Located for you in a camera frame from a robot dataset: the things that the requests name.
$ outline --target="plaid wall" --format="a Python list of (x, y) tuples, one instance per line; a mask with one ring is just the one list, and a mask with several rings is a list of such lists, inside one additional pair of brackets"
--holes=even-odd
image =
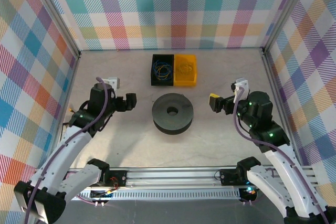
[(14, 186), (46, 159), (74, 63), (40, 0), (0, 0), (0, 223), (18, 223)]
[(272, 20), (272, 23), (271, 23), (270, 26), (268, 27), (268, 30), (267, 30), (267, 32), (266, 32), (266, 36), (264, 37), (264, 39), (263, 39), (263, 41), (262, 41), (262, 43), (261, 43), (261, 47), (264, 47), (264, 46), (266, 45), (266, 42), (268, 41), (269, 36), (270, 36), (270, 34), (272, 33), (275, 24), (278, 22), (278, 20), (279, 20), (279, 18), (280, 18), (280, 15), (281, 15), (282, 11), (283, 11), (284, 7), (285, 7), (286, 4), (287, 4), (287, 1), (289, 1), (289, 0), (282, 0), (282, 1), (281, 1), (281, 4), (279, 5), (279, 8), (278, 8), (278, 10), (277, 10), (277, 12), (276, 12), (276, 14), (275, 14), (273, 20)]
[(82, 49), (260, 47), (281, 0), (54, 0)]
[(304, 164), (336, 205), (336, 0), (299, 0), (271, 49)]

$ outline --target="metal bracket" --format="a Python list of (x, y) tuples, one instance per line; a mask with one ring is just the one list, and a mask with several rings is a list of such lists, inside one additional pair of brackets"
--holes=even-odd
[(299, 0), (288, 0), (281, 12), (281, 15), (276, 22), (268, 41), (265, 44), (265, 52), (269, 53), (271, 47), (273, 46), (274, 42), (278, 38), (279, 34), (281, 33), (281, 30), (283, 29), (285, 23), (287, 22), (288, 18), (290, 17), (293, 9), (295, 8), (297, 2)]
[(127, 171), (126, 170), (108, 170), (105, 174), (105, 185), (114, 186), (114, 180), (116, 178), (118, 181), (118, 188), (125, 187), (127, 182)]
[(113, 87), (114, 92), (117, 92), (117, 89), (120, 88), (120, 79), (118, 77), (109, 77), (107, 79), (102, 79), (105, 83)]
[(235, 169), (221, 169), (219, 175), (221, 177), (220, 184), (222, 186), (253, 186), (249, 182), (243, 182)]
[(61, 14), (59, 13), (55, 3), (53, 0), (41, 0), (43, 6), (48, 11), (50, 17), (54, 21), (54, 24), (57, 26), (58, 30), (60, 31), (62, 37), (66, 41), (68, 48), (70, 51), (77, 56), (77, 59), (80, 58), (81, 52), (79, 47), (77, 46), (75, 39), (73, 38), (68, 26), (64, 22)]

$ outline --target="blue wire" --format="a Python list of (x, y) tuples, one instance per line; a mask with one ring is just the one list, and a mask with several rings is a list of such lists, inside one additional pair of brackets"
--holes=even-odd
[[(166, 72), (164, 73), (159, 73), (156, 69), (158, 67), (161, 67), (161, 66), (164, 66), (164, 69), (166, 70)], [(154, 71), (154, 74), (156, 76), (156, 78), (160, 81), (168, 81), (168, 80), (171, 80), (172, 79), (172, 66), (166, 62), (160, 62), (160, 61), (156, 61), (154, 64), (153, 64), (153, 71)]]

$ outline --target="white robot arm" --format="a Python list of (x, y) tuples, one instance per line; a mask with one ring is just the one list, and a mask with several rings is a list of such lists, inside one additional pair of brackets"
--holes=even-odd
[[(221, 98), (211, 94), (210, 106), (214, 112), (224, 110), (226, 114), (234, 115), (238, 133), (260, 148), (273, 164), (285, 187), (269, 176), (253, 157), (238, 162), (238, 177), (258, 187), (279, 209), (286, 224), (335, 221), (336, 209), (328, 207), (308, 182), (284, 130), (272, 121), (269, 96), (260, 91), (250, 94), (248, 82), (244, 78), (236, 80), (231, 89), (235, 94), (232, 97)], [(240, 132), (236, 117), (240, 126), (241, 120), (249, 126), (251, 138)]]
[[(116, 97), (111, 85), (97, 78), (91, 89), (90, 99), (82, 104), (69, 122), (66, 134), (43, 166), (31, 177), (30, 181), (19, 181), (14, 188), (16, 199), (22, 209), (45, 223), (54, 223), (63, 213), (66, 203), (86, 187), (93, 184), (112, 186), (109, 178), (109, 164), (90, 160), (79, 172), (65, 179), (65, 175), (79, 152), (103, 130), (115, 111), (132, 110), (137, 97), (134, 93)], [(116, 78), (112, 85), (117, 87)]]

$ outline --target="purple cable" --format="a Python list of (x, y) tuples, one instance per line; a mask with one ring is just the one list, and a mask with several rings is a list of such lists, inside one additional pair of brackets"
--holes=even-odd
[(76, 197), (77, 198), (79, 198), (81, 201), (84, 201), (85, 203), (88, 203), (88, 204), (91, 204), (91, 205), (96, 205), (95, 203), (93, 203), (92, 201), (89, 201), (89, 200), (87, 200), (87, 199), (84, 199), (84, 198), (82, 198), (81, 196), (79, 196), (79, 195), (76, 195)]
[[(74, 139), (76, 136), (78, 136), (80, 133), (85, 132), (88, 128), (90, 128), (91, 126), (93, 126), (100, 118), (101, 116), (104, 114), (106, 106), (107, 106), (107, 101), (108, 101), (108, 97), (107, 97), (107, 87), (104, 83), (104, 81), (100, 78), (100, 77), (96, 77), (96, 80), (99, 81), (103, 87), (104, 87), (104, 91), (105, 91), (105, 101), (104, 101), (104, 106), (101, 109), (99, 115), (89, 124), (87, 124), (84, 128), (80, 129), (79, 131), (77, 131), (76, 133), (74, 133), (71, 137), (69, 137), (64, 143), (68, 144), (72, 139)], [(28, 220), (29, 220), (29, 213), (31, 210), (31, 206), (33, 204), (37, 189), (39, 187), (39, 185), (41, 184), (42, 181), (42, 177), (47, 173), (47, 169), (49, 168), (49, 166), (51, 165), (51, 163), (53, 162), (53, 160), (55, 159), (55, 157), (60, 153), (60, 151), (64, 148), (65, 145), (61, 145), (59, 149), (57, 149), (55, 151), (55, 153), (51, 156), (51, 158), (49, 159), (49, 161), (46, 163), (46, 166), (43, 168), (42, 173), (40, 178), (37, 180), (36, 185), (33, 189), (33, 191), (31, 192), (31, 196), (29, 198), (29, 202), (28, 202), (28, 206), (27, 206), (27, 210), (26, 210), (26, 216), (25, 216), (25, 222), (24, 224), (28, 224)]]
[(267, 168), (267, 169), (265, 169), (265, 170), (267, 170), (267, 171), (271, 171), (272, 172), (272, 177), (274, 177), (274, 171), (276, 170), (276, 169), (274, 169), (274, 168)]
[(240, 98), (242, 97), (243, 93), (244, 93), (244, 88), (242, 87), (239, 87), (240, 89), (240, 93), (237, 97), (237, 102), (235, 103), (235, 106), (233, 108), (233, 122), (235, 124), (235, 128), (237, 130), (237, 132), (239, 133), (239, 135), (241, 135), (241, 137), (245, 138), (246, 140), (249, 140), (249, 141), (252, 141), (256, 144), (262, 144), (262, 145), (266, 145), (268, 147), (271, 147), (272, 149), (275, 149), (276, 151), (278, 151), (282, 156), (283, 158), (285, 158), (287, 160), (287, 162), (292, 166), (292, 168), (294, 168), (294, 170), (296, 171), (297, 175), (299, 176), (301, 182), (303, 183), (305, 189), (307, 190), (309, 196), (312, 198), (313, 200), (313, 203), (314, 205), (317, 207), (318, 211), (320, 212), (322, 218), (323, 218), (323, 221), (325, 222), (325, 224), (329, 224), (328, 222), (328, 219), (326, 217), (326, 215), (324, 214), (321, 206), (319, 205), (314, 193), (311, 191), (307, 181), (304, 179), (303, 175), (301, 174), (300, 170), (296, 167), (295, 163), (290, 159), (289, 156), (286, 155), (286, 153), (284, 153), (281, 149), (279, 149), (278, 147), (276, 147), (275, 145), (272, 145), (270, 143), (267, 143), (267, 142), (264, 142), (264, 141), (260, 141), (260, 140), (257, 140), (257, 139), (253, 139), (253, 138), (250, 138), (250, 137), (247, 137), (245, 136), (239, 129), (238, 125), (237, 125), (237, 120), (236, 120), (236, 116), (237, 116), (237, 108), (238, 108), (238, 102), (240, 100)]

